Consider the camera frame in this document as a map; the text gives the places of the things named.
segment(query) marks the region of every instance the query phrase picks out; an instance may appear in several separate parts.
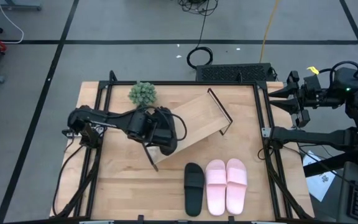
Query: black cable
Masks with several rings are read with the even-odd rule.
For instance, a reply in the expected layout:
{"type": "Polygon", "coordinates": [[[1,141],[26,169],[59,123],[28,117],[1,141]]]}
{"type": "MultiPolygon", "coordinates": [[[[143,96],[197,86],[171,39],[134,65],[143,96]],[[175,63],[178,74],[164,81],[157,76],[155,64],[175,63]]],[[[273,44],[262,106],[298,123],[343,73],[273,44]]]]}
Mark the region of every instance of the black cable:
{"type": "Polygon", "coordinates": [[[276,70],[273,67],[270,67],[270,69],[272,70],[272,75],[273,75],[275,81],[279,82],[280,80],[278,79],[278,74],[277,74],[276,70]]]}
{"type": "MultiPolygon", "coordinates": [[[[314,161],[316,162],[320,162],[317,159],[313,158],[313,156],[307,154],[301,147],[299,147],[299,150],[301,150],[303,153],[305,153],[308,157],[312,158],[314,161]]],[[[326,166],[325,164],[319,163],[319,165],[321,165],[324,169],[326,169],[328,172],[331,172],[332,174],[334,174],[336,177],[339,177],[340,179],[342,179],[343,181],[347,182],[349,185],[354,187],[354,184],[348,180],[346,180],[343,176],[336,174],[334,171],[332,171],[330,168],[328,168],[328,166],[326,166]]]]}
{"type": "MultiPolygon", "coordinates": [[[[207,3],[206,3],[206,11],[208,11],[208,4],[209,4],[209,0],[207,0],[207,3]]],[[[189,54],[187,55],[187,58],[186,58],[186,61],[187,61],[187,64],[193,68],[193,69],[197,69],[197,66],[193,65],[191,62],[190,62],[190,57],[191,55],[196,52],[197,50],[203,50],[205,52],[207,52],[209,54],[209,60],[207,63],[205,63],[205,65],[211,65],[212,64],[212,61],[214,60],[214,56],[213,56],[213,53],[212,53],[212,50],[209,48],[209,47],[198,47],[201,43],[201,39],[203,37],[203,32],[204,32],[204,25],[205,25],[205,19],[207,17],[207,14],[204,15],[204,21],[203,21],[203,26],[201,28],[201,34],[200,34],[200,38],[198,39],[198,43],[197,43],[197,46],[191,50],[189,52],[189,54]]]]}
{"type": "Polygon", "coordinates": [[[73,143],[74,143],[74,132],[72,132],[72,134],[71,134],[71,142],[69,143],[68,146],[66,146],[64,152],[66,152],[67,149],[68,149],[73,143]]]}
{"type": "MultiPolygon", "coordinates": [[[[300,152],[298,152],[297,150],[291,149],[291,148],[286,147],[286,146],[283,146],[283,147],[284,147],[285,149],[289,149],[289,150],[291,150],[291,151],[294,151],[294,152],[298,153],[299,156],[301,156],[300,152]]],[[[262,158],[262,157],[260,156],[260,152],[262,152],[262,150],[263,150],[263,148],[262,148],[262,149],[259,149],[258,154],[257,154],[257,157],[258,157],[258,159],[260,159],[261,161],[264,161],[264,160],[266,160],[266,158],[262,158]]],[[[272,156],[273,153],[274,153],[274,151],[272,150],[272,151],[269,153],[268,156],[269,156],[269,157],[272,156]]],[[[322,159],[327,159],[327,158],[325,158],[325,157],[323,157],[323,156],[319,156],[319,155],[316,155],[316,154],[315,154],[315,156],[320,157],[320,158],[322,158],[322,159]]]]}
{"type": "Polygon", "coordinates": [[[184,140],[184,139],[186,138],[186,136],[187,136],[187,127],[186,127],[186,125],[185,125],[184,120],[183,120],[181,117],[179,117],[179,116],[176,115],[176,114],[172,114],[172,116],[177,117],[177,118],[181,121],[181,123],[183,124],[183,128],[185,129],[185,134],[183,135],[182,138],[180,138],[180,139],[177,138],[177,141],[182,141],[182,140],[184,140]]]}
{"type": "Polygon", "coordinates": [[[335,68],[337,68],[338,66],[341,66],[341,65],[345,65],[345,64],[351,64],[351,65],[354,65],[357,68],[356,72],[353,74],[353,77],[357,78],[357,75],[358,75],[358,63],[355,63],[355,62],[352,62],[352,61],[339,62],[339,63],[335,64],[331,69],[330,68],[325,68],[325,69],[319,71],[319,73],[329,71],[329,88],[332,88],[332,86],[333,86],[334,72],[336,72],[335,68]]]}
{"type": "Polygon", "coordinates": [[[57,212],[56,212],[56,208],[55,208],[55,202],[56,202],[56,196],[57,196],[57,192],[59,191],[59,185],[60,185],[60,179],[62,178],[62,173],[63,173],[63,170],[65,168],[65,166],[67,165],[68,161],[70,161],[70,159],[75,156],[75,154],[77,154],[80,149],[82,148],[83,146],[80,146],[75,152],[73,152],[73,154],[71,156],[69,156],[66,161],[63,163],[62,165],[62,168],[60,169],[60,172],[59,172],[59,176],[57,178],[57,185],[56,185],[56,189],[55,189],[55,194],[53,196],[53,202],[52,202],[52,212],[55,216],[57,216],[57,212]]]}
{"type": "Polygon", "coordinates": [[[219,0],[215,0],[215,6],[210,9],[208,9],[208,7],[206,9],[201,8],[207,1],[208,0],[178,0],[178,4],[181,6],[183,12],[199,14],[202,16],[210,16],[218,7],[219,0]]]}
{"type": "Polygon", "coordinates": [[[327,152],[327,154],[328,154],[329,156],[334,157],[333,155],[331,155],[331,153],[328,152],[328,150],[327,150],[323,145],[320,145],[320,144],[311,144],[311,145],[305,145],[305,146],[302,146],[302,147],[308,147],[308,146],[321,146],[321,147],[327,152]]]}

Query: potted plant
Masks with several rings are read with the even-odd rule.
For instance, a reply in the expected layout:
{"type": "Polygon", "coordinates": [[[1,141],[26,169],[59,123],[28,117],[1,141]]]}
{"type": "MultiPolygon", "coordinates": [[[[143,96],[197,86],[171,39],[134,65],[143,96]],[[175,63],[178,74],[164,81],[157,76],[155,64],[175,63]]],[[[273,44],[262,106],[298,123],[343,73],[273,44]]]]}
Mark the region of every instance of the potted plant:
{"type": "Polygon", "coordinates": [[[148,106],[157,100],[156,93],[153,84],[138,82],[131,88],[128,97],[136,106],[148,106]]]}

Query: floor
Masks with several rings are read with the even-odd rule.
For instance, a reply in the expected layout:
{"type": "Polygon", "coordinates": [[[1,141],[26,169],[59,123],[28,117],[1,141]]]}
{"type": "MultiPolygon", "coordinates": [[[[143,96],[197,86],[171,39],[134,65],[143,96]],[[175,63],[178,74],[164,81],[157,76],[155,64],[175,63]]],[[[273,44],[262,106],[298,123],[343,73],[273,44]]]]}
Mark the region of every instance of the floor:
{"type": "MultiPolygon", "coordinates": [[[[258,62],[273,5],[273,0],[221,1],[206,18],[203,34],[213,63],[258,62]]],[[[1,207],[0,222],[43,219],[67,142],[61,130],[81,82],[105,80],[110,70],[119,80],[194,80],[186,56],[197,43],[203,17],[169,0],[48,0],[42,11],[6,14],[24,30],[25,41],[8,45],[0,61],[0,75],[6,77],[0,85],[0,207],[17,159],[27,157],[9,208],[1,207]]],[[[20,37],[1,12],[0,27],[2,40],[20,37]]],[[[291,70],[305,77],[311,75],[310,66],[358,63],[358,0],[281,0],[267,39],[263,62],[274,66],[280,80],[291,70]]],[[[192,62],[202,64],[207,57],[196,53],[192,62]]],[[[328,77],[319,78],[328,85],[328,77]]],[[[307,131],[354,125],[344,108],[310,114],[307,131]]],[[[322,147],[312,151],[329,156],[322,147]]],[[[339,189],[336,179],[322,208],[316,206],[319,218],[336,216],[339,189]]]]}

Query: wire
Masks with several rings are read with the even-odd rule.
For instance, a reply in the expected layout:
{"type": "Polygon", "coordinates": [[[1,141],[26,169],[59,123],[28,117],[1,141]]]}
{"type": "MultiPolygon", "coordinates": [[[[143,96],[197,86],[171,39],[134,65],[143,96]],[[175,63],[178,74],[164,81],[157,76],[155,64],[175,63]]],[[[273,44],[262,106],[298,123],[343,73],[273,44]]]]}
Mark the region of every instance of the wire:
{"type": "Polygon", "coordinates": [[[65,150],[64,150],[64,152],[66,152],[67,151],[67,149],[72,145],[74,143],[74,133],[73,133],[73,135],[71,136],[71,142],[69,143],[69,145],[68,146],[66,146],[66,148],[65,148],[65,150]]]}
{"type": "Polygon", "coordinates": [[[299,147],[299,150],[301,150],[303,153],[305,153],[308,157],[312,158],[314,161],[319,162],[318,164],[321,165],[324,169],[326,169],[328,172],[331,172],[332,174],[334,174],[336,177],[339,177],[340,179],[342,179],[343,181],[347,182],[348,184],[350,184],[351,186],[354,186],[354,184],[348,180],[346,180],[343,176],[335,173],[334,171],[332,171],[330,168],[328,168],[328,166],[326,166],[323,163],[320,163],[320,161],[318,161],[317,159],[315,159],[313,156],[307,154],[302,147],[299,147]]]}
{"type": "MultiPolygon", "coordinates": [[[[102,136],[105,132],[106,132],[107,128],[104,127],[103,131],[100,132],[98,138],[100,138],[100,136],[102,136]]],[[[74,136],[73,136],[73,140],[71,141],[71,143],[66,147],[65,151],[73,144],[74,142],[74,136]]],[[[56,203],[56,196],[57,196],[57,192],[59,191],[59,186],[60,186],[60,179],[62,178],[62,173],[63,173],[63,170],[65,168],[65,166],[67,165],[68,161],[70,161],[70,159],[72,157],[75,156],[75,154],[77,154],[80,149],[82,148],[83,146],[80,146],[76,151],[73,152],[73,154],[71,156],[69,156],[66,161],[63,163],[62,165],[62,168],[60,169],[60,172],[59,172],[59,176],[58,176],[58,179],[57,179],[57,185],[56,185],[56,189],[55,189],[55,194],[53,196],[53,202],[52,202],[52,212],[55,216],[57,216],[57,212],[56,212],[56,208],[55,208],[55,203],[56,203]]]]}
{"type": "Polygon", "coordinates": [[[262,63],[262,58],[264,56],[264,50],[265,50],[265,42],[266,42],[266,37],[267,37],[267,33],[269,32],[269,29],[270,29],[270,25],[272,24],[272,21],[273,21],[273,16],[274,16],[274,13],[277,9],[277,6],[278,6],[278,3],[280,2],[280,0],[276,0],[275,3],[274,3],[274,7],[273,7],[273,11],[270,15],[270,18],[268,20],[268,24],[267,24],[267,27],[266,27],[266,31],[265,31],[265,35],[264,35],[264,41],[262,42],[262,50],[260,51],[260,58],[259,58],[259,63],[262,63]]]}
{"type": "MultiPolygon", "coordinates": [[[[206,11],[208,11],[209,0],[206,0],[206,1],[207,1],[207,3],[206,3],[206,11]]],[[[202,39],[202,37],[203,37],[205,19],[206,19],[207,16],[208,16],[207,14],[204,15],[203,26],[202,26],[202,28],[201,28],[201,34],[200,34],[200,38],[198,39],[197,46],[196,46],[193,50],[191,50],[191,51],[189,52],[189,54],[187,55],[187,58],[186,58],[187,64],[188,64],[191,68],[193,68],[193,69],[197,69],[197,66],[193,65],[193,64],[190,62],[190,57],[191,57],[191,55],[192,55],[194,52],[196,52],[197,50],[203,50],[203,51],[205,51],[205,52],[207,52],[207,53],[209,54],[209,60],[208,60],[207,63],[205,63],[205,65],[211,65],[211,64],[212,64],[212,61],[214,60],[214,56],[213,56],[212,50],[211,50],[209,47],[198,47],[198,46],[200,46],[201,39],[202,39]]]]}
{"type": "Polygon", "coordinates": [[[276,82],[279,82],[280,80],[278,79],[278,74],[276,72],[276,70],[273,67],[269,68],[269,72],[271,73],[271,75],[273,75],[273,78],[275,79],[276,82]]]}
{"type": "Polygon", "coordinates": [[[323,145],[319,145],[319,144],[311,144],[311,145],[305,145],[305,146],[302,146],[302,147],[309,147],[309,146],[321,146],[326,152],[327,154],[330,156],[330,157],[334,157],[333,155],[331,155],[331,153],[328,152],[328,150],[323,146],[323,145]]]}
{"type": "Polygon", "coordinates": [[[75,152],[73,152],[73,154],[66,159],[66,161],[62,165],[62,168],[60,169],[59,176],[57,178],[57,185],[56,185],[56,189],[55,189],[55,195],[53,196],[53,202],[52,202],[52,212],[53,212],[53,214],[55,216],[57,216],[57,212],[56,212],[56,208],[55,208],[56,196],[57,196],[57,192],[59,191],[60,179],[62,178],[63,170],[64,170],[65,166],[67,165],[68,161],[70,161],[70,159],[73,156],[75,156],[75,154],[77,154],[82,147],[83,146],[80,146],[75,152]]]}
{"type": "Polygon", "coordinates": [[[1,6],[1,3],[0,3],[0,10],[2,12],[2,14],[5,16],[5,18],[14,26],[16,27],[21,33],[22,33],[22,37],[19,41],[16,41],[16,42],[3,42],[4,44],[19,44],[23,41],[24,39],[24,32],[22,29],[20,29],[20,27],[18,27],[14,22],[11,21],[10,18],[8,18],[8,16],[5,14],[4,10],[2,9],[2,6],[1,6]]]}
{"type": "Polygon", "coordinates": [[[181,6],[183,12],[199,14],[202,16],[210,16],[218,7],[219,0],[215,0],[216,4],[211,9],[208,9],[208,7],[206,9],[201,8],[202,5],[204,5],[207,1],[209,0],[178,0],[178,4],[181,6]]]}
{"type": "Polygon", "coordinates": [[[335,64],[332,68],[331,71],[329,72],[329,87],[331,88],[333,81],[334,81],[334,72],[336,72],[335,68],[337,68],[338,66],[341,65],[345,65],[345,64],[351,64],[356,66],[357,70],[356,72],[353,74],[354,78],[357,78],[358,75],[358,63],[352,62],[352,61],[343,61],[343,62],[339,62],[337,64],[335,64]]]}
{"type": "MultiPolygon", "coordinates": [[[[300,154],[300,152],[298,152],[298,151],[295,150],[295,149],[291,149],[291,148],[286,147],[286,146],[283,146],[283,147],[284,147],[285,149],[288,149],[288,150],[291,150],[291,151],[294,151],[294,152],[298,153],[299,156],[302,156],[302,155],[300,154]]],[[[264,161],[264,160],[266,160],[266,158],[262,158],[262,157],[260,156],[260,152],[262,152],[262,150],[263,150],[263,148],[262,148],[262,149],[259,149],[257,156],[258,156],[258,159],[264,161]]],[[[272,150],[272,151],[269,153],[268,156],[271,157],[273,153],[274,153],[274,151],[272,150]]],[[[320,157],[320,158],[322,158],[322,159],[327,159],[327,158],[325,158],[325,157],[323,157],[323,156],[319,156],[319,155],[316,155],[316,154],[315,154],[315,156],[320,157]]]]}

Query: white paper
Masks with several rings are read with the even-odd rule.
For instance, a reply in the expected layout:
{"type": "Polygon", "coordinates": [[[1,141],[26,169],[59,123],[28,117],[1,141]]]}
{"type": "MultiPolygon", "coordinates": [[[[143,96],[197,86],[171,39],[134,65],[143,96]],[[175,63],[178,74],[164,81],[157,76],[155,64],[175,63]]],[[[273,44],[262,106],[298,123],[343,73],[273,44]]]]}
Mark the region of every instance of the white paper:
{"type": "MultiPolygon", "coordinates": [[[[321,159],[315,156],[311,151],[308,151],[308,154],[315,158],[317,161],[321,159]]],[[[303,158],[303,166],[308,164],[315,163],[316,161],[310,158],[308,155],[305,155],[303,158]]],[[[316,176],[306,178],[306,182],[308,183],[309,193],[313,195],[320,202],[323,201],[324,196],[326,195],[329,186],[332,184],[335,175],[331,172],[325,172],[323,174],[319,174],[316,176]]]]}

